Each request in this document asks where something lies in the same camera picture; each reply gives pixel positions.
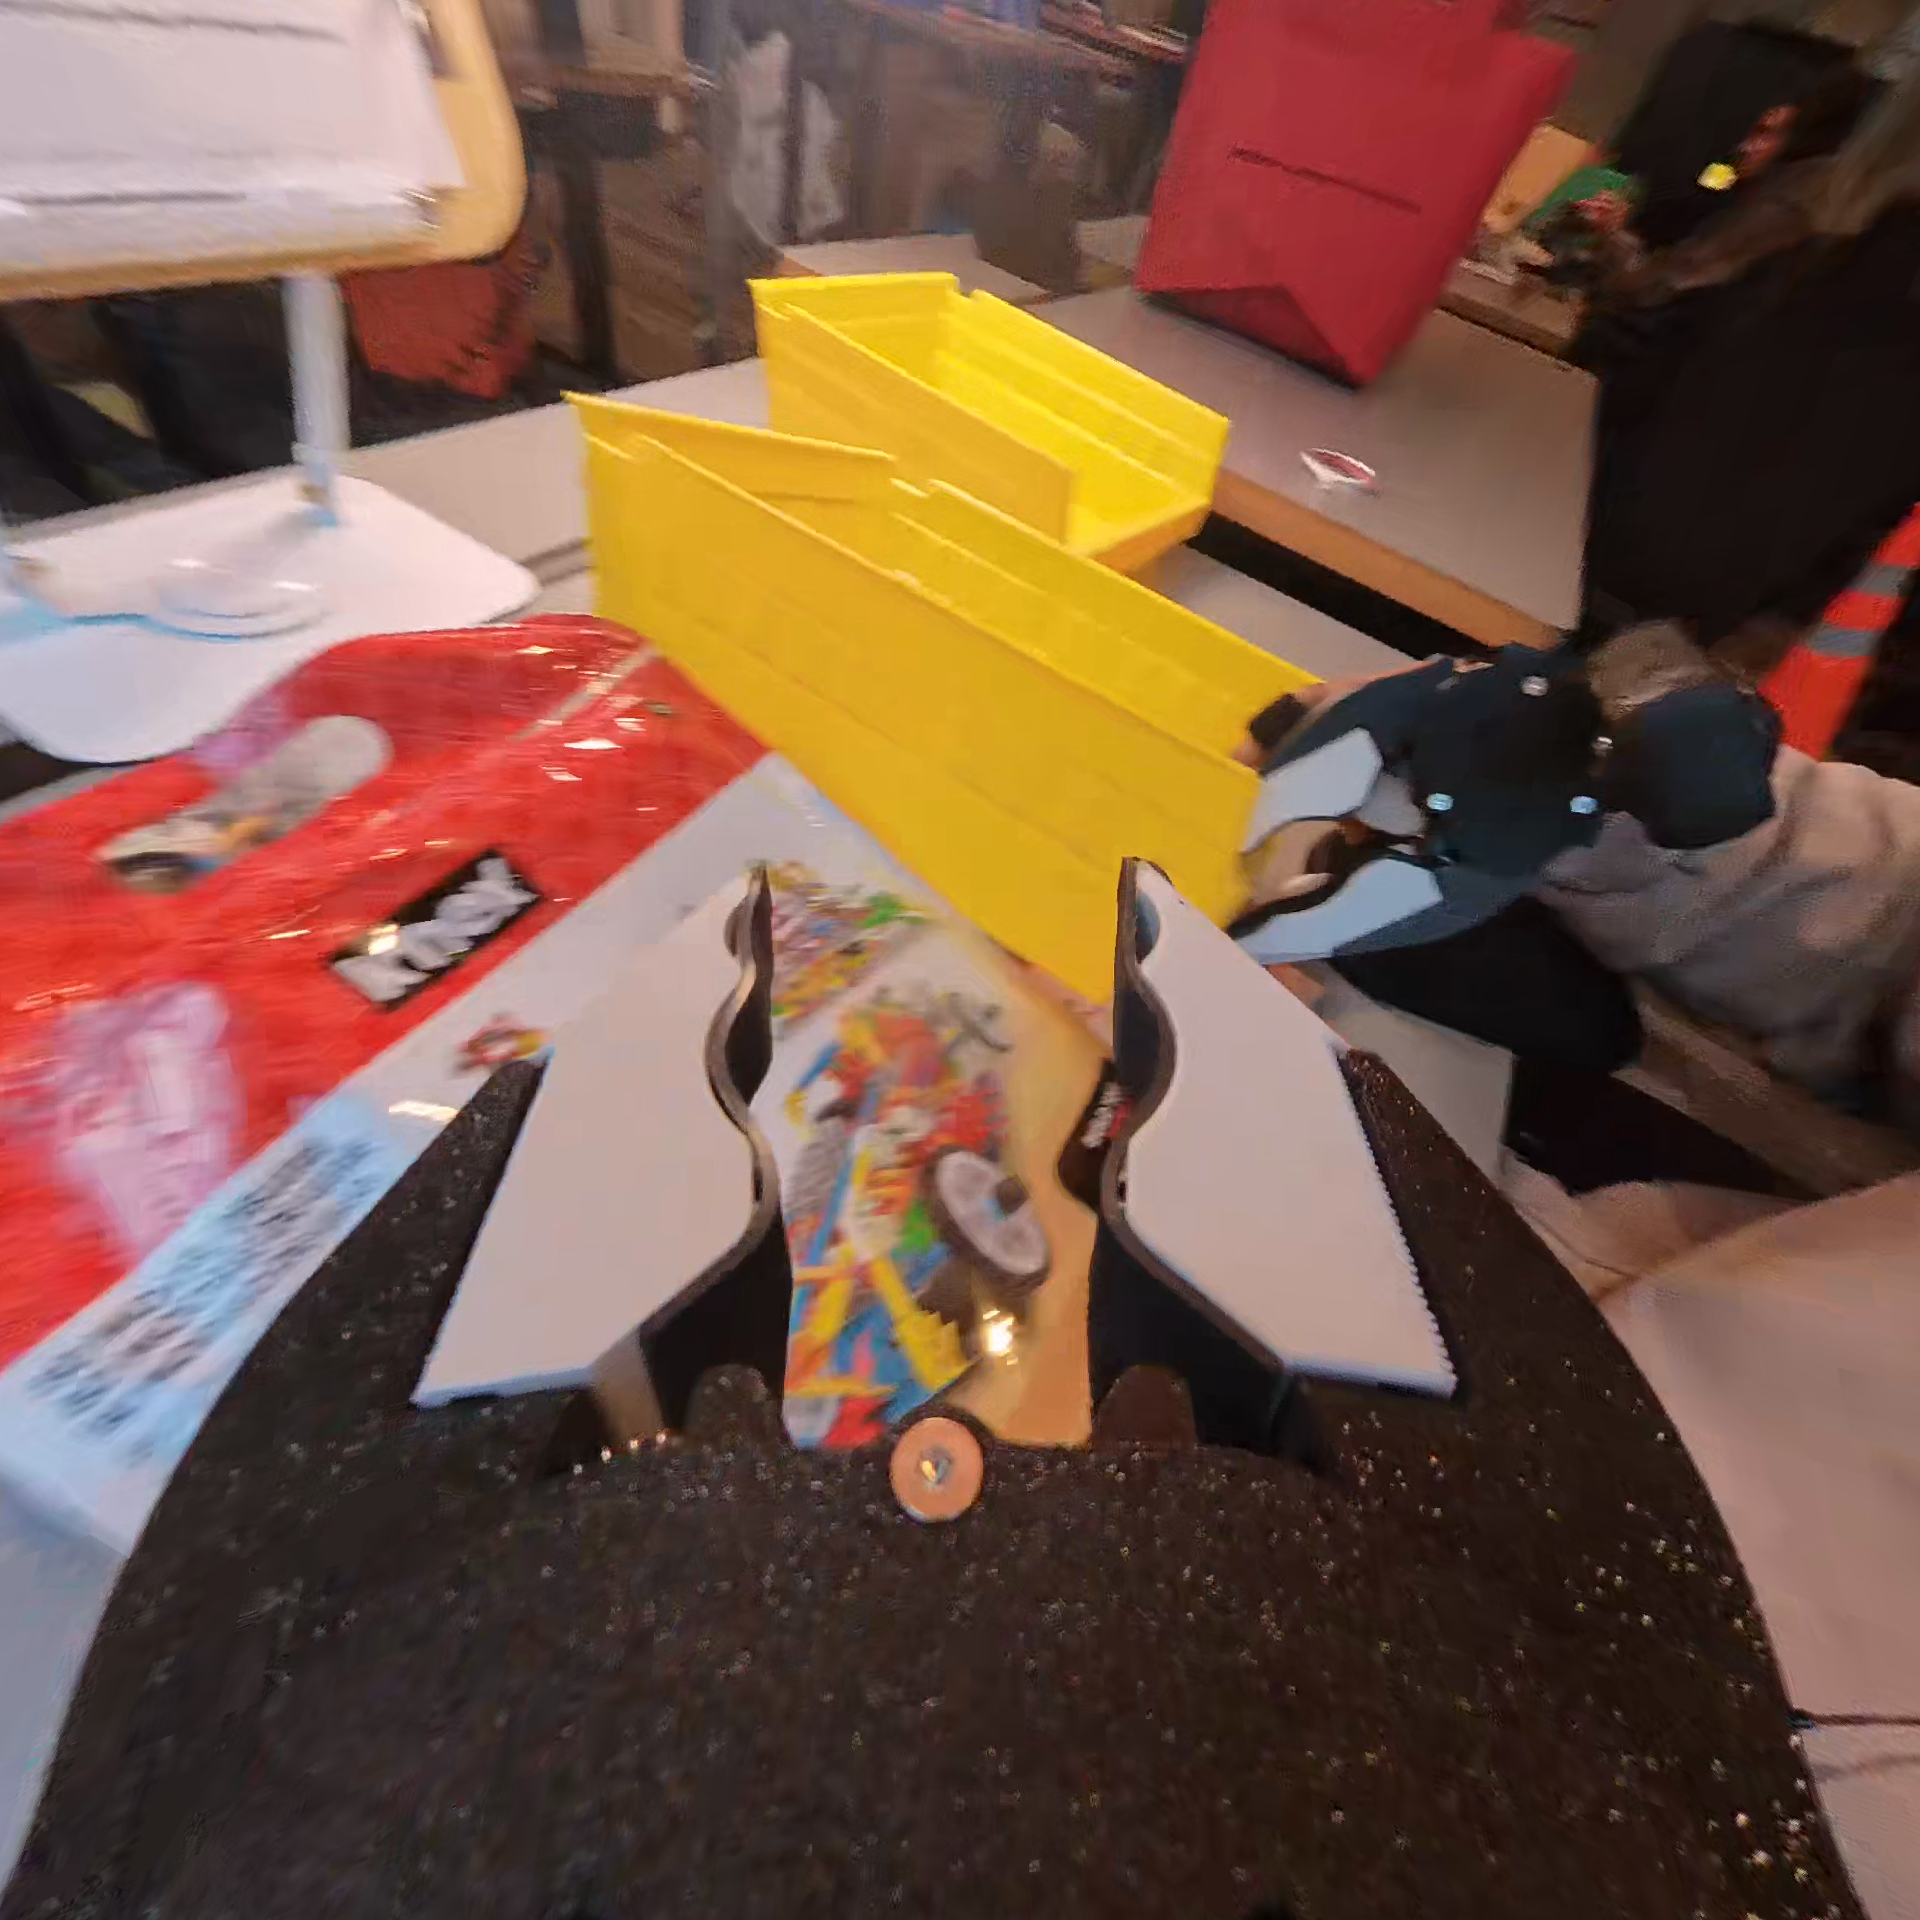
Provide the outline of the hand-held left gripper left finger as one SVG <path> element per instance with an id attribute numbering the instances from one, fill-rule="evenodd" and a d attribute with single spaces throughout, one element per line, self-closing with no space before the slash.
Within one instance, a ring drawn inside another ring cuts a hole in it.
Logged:
<path id="1" fill-rule="evenodd" d="M 751 1107 L 774 1060 L 770 919 L 751 866 L 547 1049 L 417 1407 L 563 1392 L 595 1447 L 685 1429 L 725 1366 L 783 1407 L 791 1252 Z"/>

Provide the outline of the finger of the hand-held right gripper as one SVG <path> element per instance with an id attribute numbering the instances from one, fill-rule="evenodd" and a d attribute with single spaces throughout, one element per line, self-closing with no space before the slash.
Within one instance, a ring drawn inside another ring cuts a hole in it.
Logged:
<path id="1" fill-rule="evenodd" d="M 1230 938 L 1259 964 L 1328 960 L 1378 946 L 1443 906 L 1443 886 L 1417 858 L 1364 858 L 1342 874 L 1299 874 L 1275 899 L 1248 906 Z"/>
<path id="2" fill-rule="evenodd" d="M 1358 813 L 1378 775 L 1383 755 L 1372 736 L 1324 736 L 1307 752 L 1283 752 L 1259 771 L 1235 852 L 1255 853 L 1283 828 Z"/>

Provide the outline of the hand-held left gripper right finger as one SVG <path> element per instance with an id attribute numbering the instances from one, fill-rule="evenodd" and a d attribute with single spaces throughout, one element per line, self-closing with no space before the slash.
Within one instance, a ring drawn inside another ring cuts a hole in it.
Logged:
<path id="1" fill-rule="evenodd" d="M 1144 858 L 1110 1012 L 1093 1424 L 1173 1394 L 1203 1447 L 1307 1455 L 1307 1388 L 1456 1404 L 1353 1049 Z"/>

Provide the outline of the toy building set pouch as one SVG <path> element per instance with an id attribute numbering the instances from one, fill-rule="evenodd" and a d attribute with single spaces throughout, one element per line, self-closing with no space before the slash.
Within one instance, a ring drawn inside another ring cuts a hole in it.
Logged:
<path id="1" fill-rule="evenodd" d="M 3 821 L 3 1489 L 125 1559 L 253 1338 L 504 1064 L 633 955 L 774 886 L 781 1168 L 902 1073 L 853 1203 L 917 1319 L 853 1309 L 804 1437 L 1014 1366 L 1014 1274 L 908 1198 L 946 1150 L 1036 1188 L 1093 1036 L 633 630 L 354 641 L 207 742 Z"/>

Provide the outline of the grey desk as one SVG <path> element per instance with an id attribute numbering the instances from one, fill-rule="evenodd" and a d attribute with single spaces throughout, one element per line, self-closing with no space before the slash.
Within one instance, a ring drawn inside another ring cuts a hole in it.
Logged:
<path id="1" fill-rule="evenodd" d="M 580 458 L 559 404 L 368 446 L 350 458 L 350 471 L 529 563 L 542 580 L 538 613 L 590 608 Z M 1313 613 L 1288 588 L 1280 593 L 1252 577 L 1248 563 L 1269 563 L 1264 543 L 1219 522 L 1198 543 L 1173 548 L 1144 580 L 1190 613 L 1315 677 L 1386 666 L 1395 658 L 1378 641 L 1338 617 Z M 1378 1008 L 1328 971 L 1307 971 L 1307 983 L 1324 988 L 1324 1012 L 1334 1035 L 1378 1049 L 1432 1115 L 1446 1125 L 1456 1146 L 1488 1175 L 1500 1175 L 1512 1058 L 1432 1021 Z M 36 1509 L 3 1481 L 3 1868 L 12 1868 L 27 1835 L 44 1767 L 61 1743 L 61 1721 L 121 1561 L 125 1551 Z"/>

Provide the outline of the white table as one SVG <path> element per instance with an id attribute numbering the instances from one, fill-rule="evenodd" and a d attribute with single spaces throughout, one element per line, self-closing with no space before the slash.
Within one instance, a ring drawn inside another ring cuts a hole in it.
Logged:
<path id="1" fill-rule="evenodd" d="M 1443 310 L 1372 391 L 1342 391 L 1137 291 L 1014 306 L 1230 422 L 1213 518 L 1479 644 L 1572 629 L 1590 491 L 1586 372 Z M 1315 490 L 1305 446 L 1354 454 L 1378 490 Z"/>

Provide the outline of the orange traffic cone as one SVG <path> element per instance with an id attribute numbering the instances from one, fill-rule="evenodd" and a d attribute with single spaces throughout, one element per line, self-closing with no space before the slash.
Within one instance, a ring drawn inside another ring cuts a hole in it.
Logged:
<path id="1" fill-rule="evenodd" d="M 1823 760 L 1917 583 L 1917 507 L 1874 548 L 1819 620 L 1765 673 L 1760 694 L 1781 721 L 1781 742 Z"/>

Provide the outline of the person's torso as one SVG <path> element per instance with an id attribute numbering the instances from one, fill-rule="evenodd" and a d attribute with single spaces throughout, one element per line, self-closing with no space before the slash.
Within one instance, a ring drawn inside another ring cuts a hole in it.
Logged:
<path id="1" fill-rule="evenodd" d="M 1917 1171 L 1790 1203 L 1500 1183 L 1598 1298 L 1741 1553 L 1870 1914 L 1917 1914 Z"/>

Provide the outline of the red felt bag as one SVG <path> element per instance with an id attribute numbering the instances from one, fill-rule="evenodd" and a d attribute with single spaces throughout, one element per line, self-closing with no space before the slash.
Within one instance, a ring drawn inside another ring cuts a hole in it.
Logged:
<path id="1" fill-rule="evenodd" d="M 1132 287 L 1369 391 L 1572 75 L 1521 4 L 1207 4 Z"/>

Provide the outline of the wooden document stand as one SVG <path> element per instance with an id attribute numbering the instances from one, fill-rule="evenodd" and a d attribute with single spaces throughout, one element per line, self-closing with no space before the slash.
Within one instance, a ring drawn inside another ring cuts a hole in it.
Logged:
<path id="1" fill-rule="evenodd" d="M 538 577 L 485 539 L 350 478 L 343 278 L 496 255 L 523 209 L 516 110 L 482 4 L 414 4 L 464 188 L 427 228 L 338 249 L 3 274 L 3 303 L 278 283 L 292 465 L 93 507 L 64 530 L 3 523 L 3 731 L 68 763 L 190 748 L 300 664 L 380 630 L 482 629 L 523 613 Z"/>

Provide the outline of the printed instruction sheet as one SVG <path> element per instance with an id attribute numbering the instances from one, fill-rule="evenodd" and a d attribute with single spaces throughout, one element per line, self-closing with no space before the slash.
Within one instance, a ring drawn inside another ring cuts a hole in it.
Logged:
<path id="1" fill-rule="evenodd" d="M 3 4 L 3 274 L 387 242 L 452 188 L 414 4 Z"/>

